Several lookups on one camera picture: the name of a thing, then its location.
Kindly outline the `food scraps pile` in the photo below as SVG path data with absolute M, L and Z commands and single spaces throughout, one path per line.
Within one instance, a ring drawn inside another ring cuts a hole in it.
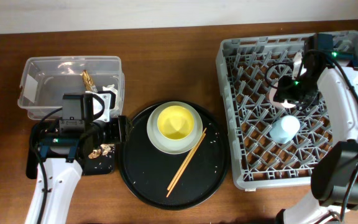
M 100 156 L 107 156 L 110 152 L 113 152 L 114 149 L 114 144 L 102 144 L 98 148 L 93 149 L 92 152 L 88 155 L 88 158 L 96 159 Z

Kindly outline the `pink cup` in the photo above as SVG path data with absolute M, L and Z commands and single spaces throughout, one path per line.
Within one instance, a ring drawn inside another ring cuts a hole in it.
M 285 100 L 283 103 L 279 103 L 273 100 L 277 90 L 272 88 L 268 93 L 268 100 L 269 102 L 277 108 L 294 108 L 296 105 L 289 103 L 287 100 Z

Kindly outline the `large white napkin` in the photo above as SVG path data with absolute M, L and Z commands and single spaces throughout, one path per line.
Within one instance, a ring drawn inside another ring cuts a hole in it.
M 111 111 L 118 110 L 119 104 L 121 102 L 121 97 L 119 96 L 119 92 L 118 92 L 118 89 L 115 87 L 115 84 L 103 86 L 102 89 L 103 89 L 103 91 L 111 91 L 115 94 L 115 96 L 116 96 L 115 103 L 111 104 L 110 110 Z

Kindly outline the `blue cup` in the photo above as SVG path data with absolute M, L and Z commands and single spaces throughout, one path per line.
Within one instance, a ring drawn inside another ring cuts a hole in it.
M 292 140 L 300 129 L 300 121 L 292 115 L 286 115 L 272 124 L 270 137 L 279 144 Z

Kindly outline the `gold snack wrapper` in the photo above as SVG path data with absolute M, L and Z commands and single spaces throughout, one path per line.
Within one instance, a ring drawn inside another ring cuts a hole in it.
M 96 88 L 96 85 L 94 84 L 94 80 L 92 79 L 92 77 L 89 75 L 89 73 L 87 72 L 87 70 L 83 70 L 82 74 L 81 74 L 83 83 L 85 85 L 85 88 L 87 91 L 91 91 L 93 93 L 97 93 L 98 90 Z

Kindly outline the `grey plate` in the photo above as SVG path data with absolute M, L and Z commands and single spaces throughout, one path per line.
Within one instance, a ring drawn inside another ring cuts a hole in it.
M 195 127 L 193 132 L 182 140 L 171 140 L 164 137 L 157 127 L 157 118 L 163 109 L 168 106 L 183 106 L 186 109 L 190 110 L 194 119 L 195 119 Z M 203 122 L 201 120 L 201 116 L 199 112 L 197 112 L 194 107 L 190 106 L 187 103 L 183 103 L 180 101 L 169 101 L 167 103 L 163 103 L 153 110 L 151 115 L 147 121 L 147 135 L 150 139 L 150 142 L 160 151 L 167 154 L 182 154 L 184 152 L 192 149 L 196 143 L 199 141 L 201 135 L 203 133 Z

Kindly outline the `yellow bowl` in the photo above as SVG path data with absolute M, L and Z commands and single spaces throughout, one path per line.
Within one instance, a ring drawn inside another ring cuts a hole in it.
M 195 119 L 183 106 L 168 106 L 158 115 L 157 127 L 167 139 L 182 140 L 193 132 Z

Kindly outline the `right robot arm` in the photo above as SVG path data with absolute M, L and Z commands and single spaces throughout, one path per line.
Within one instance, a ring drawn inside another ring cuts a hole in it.
M 358 58 L 336 51 L 331 34 L 316 33 L 301 62 L 287 66 L 292 76 L 267 82 L 271 104 L 301 111 L 323 98 L 333 147 L 314 167 L 310 192 L 275 223 L 344 223 L 347 210 L 358 210 Z

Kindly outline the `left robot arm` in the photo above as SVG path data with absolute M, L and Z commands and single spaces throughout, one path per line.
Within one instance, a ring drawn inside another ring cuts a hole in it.
M 36 184 L 26 223 L 65 223 L 81 177 L 114 171 L 115 147 L 131 131 L 126 116 L 110 115 L 115 102 L 111 91 L 65 94 L 32 128 L 27 176 Z

